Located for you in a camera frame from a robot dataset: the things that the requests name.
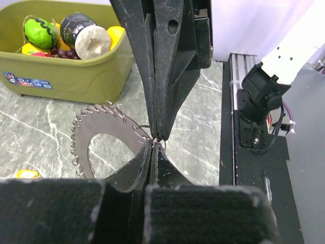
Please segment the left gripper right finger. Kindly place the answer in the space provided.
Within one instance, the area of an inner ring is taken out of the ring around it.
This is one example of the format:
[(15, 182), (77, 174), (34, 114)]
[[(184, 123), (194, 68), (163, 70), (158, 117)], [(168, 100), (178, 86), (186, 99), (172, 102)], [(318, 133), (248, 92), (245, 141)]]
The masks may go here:
[(146, 243), (279, 243), (266, 195), (247, 186), (184, 185), (160, 144), (145, 190)]

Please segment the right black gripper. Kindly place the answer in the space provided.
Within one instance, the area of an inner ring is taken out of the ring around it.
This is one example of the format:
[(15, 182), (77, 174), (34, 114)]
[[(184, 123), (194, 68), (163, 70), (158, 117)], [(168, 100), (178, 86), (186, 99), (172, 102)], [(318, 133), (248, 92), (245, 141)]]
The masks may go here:
[(211, 1), (110, 3), (126, 30), (142, 78), (151, 136), (167, 140), (200, 68), (211, 66)]

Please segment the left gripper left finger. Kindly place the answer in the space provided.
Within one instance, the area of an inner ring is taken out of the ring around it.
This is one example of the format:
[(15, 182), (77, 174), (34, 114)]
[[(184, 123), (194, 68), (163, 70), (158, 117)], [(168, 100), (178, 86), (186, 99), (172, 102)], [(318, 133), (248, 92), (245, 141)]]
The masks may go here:
[(1, 181), (1, 243), (141, 243), (152, 144), (109, 179)]

